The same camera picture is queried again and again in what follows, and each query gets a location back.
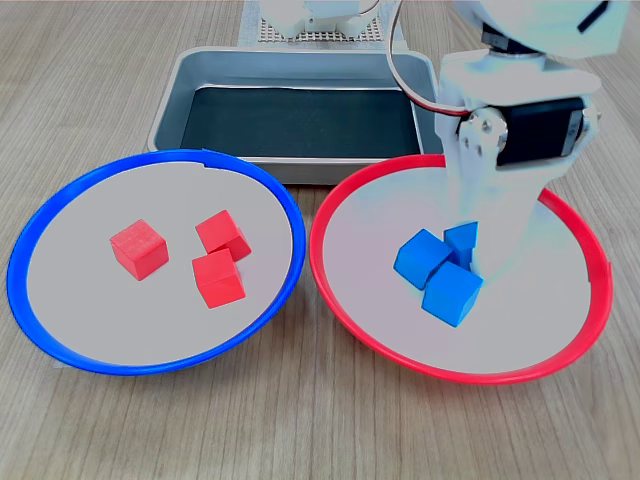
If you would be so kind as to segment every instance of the perforated panel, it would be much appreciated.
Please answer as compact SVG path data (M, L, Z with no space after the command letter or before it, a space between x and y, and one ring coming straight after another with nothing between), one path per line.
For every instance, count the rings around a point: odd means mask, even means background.
M277 43L277 42L381 42L384 40L380 19L375 17L367 29L357 37L346 37L339 32L320 32L310 33L302 32L296 38L284 38L277 30L265 22L260 20L260 38L259 42Z

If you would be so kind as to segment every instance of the blue rim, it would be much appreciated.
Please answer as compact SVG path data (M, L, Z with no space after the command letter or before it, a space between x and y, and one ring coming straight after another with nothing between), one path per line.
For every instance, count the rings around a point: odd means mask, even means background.
M204 353L175 362L148 366L125 366L103 363L71 351L53 338L36 318L27 292L27 276L31 256L47 226L80 194L118 173L132 168L169 162L200 163L207 168L237 172L257 180L267 187L282 204L291 225L293 254L284 284L275 300L249 327L232 339ZM265 170L229 155L209 150L168 150L144 153L124 158L93 170L71 182L51 197L29 220L13 248L7 269L7 297L16 322L25 335L41 350L62 363L81 370L107 375L153 375L192 367L210 360L244 342L282 308L300 278L306 253L306 232L300 209L291 194Z

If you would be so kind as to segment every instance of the red rim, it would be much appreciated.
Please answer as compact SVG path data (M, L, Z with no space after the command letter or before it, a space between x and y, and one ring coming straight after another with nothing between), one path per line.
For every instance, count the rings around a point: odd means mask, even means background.
M384 346L360 328L342 309L329 286L324 269L324 236L333 213L351 193L377 178L412 168L444 168L444 166L445 159L442 155L411 155L395 158L356 172L331 191L318 210L311 227L309 241L311 271L320 294L329 308L347 330L377 353L414 371L453 382L476 385L526 382L555 373L575 362L595 344L604 331L613 304L613 275L611 264L591 228L560 197L546 189L540 195L539 201L553 211L578 240L584 253L591 283L591 305L584 326L569 345L548 360L524 369L497 374L480 375L442 370L416 362Z

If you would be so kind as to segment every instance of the wood grain surface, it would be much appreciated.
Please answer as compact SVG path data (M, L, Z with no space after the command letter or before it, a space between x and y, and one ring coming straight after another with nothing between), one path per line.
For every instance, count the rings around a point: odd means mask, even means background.
M174 59L235 45L242 2L0 2L0 262L79 175L144 150ZM408 2L436 69L481 47L449 2ZM554 182L614 266L613 314L562 372L480 388L375 355L325 306L308 265L259 334L206 364L109 378L55 362L0 299L0 479L640 478L640 6L603 79L602 131ZM307 227L326 189L292 189Z

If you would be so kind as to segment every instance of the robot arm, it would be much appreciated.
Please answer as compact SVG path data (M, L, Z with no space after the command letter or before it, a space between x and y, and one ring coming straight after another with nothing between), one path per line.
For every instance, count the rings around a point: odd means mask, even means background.
M444 57L437 103L399 78L391 38L387 60L409 98L438 113L451 223L478 222L472 269L487 280L516 253L542 190L569 170L597 133L591 96L600 79L547 55L614 53L629 4L481 0L456 7L481 29L489 49Z
M302 32L357 37L378 14L381 0L261 0L262 18L285 38Z

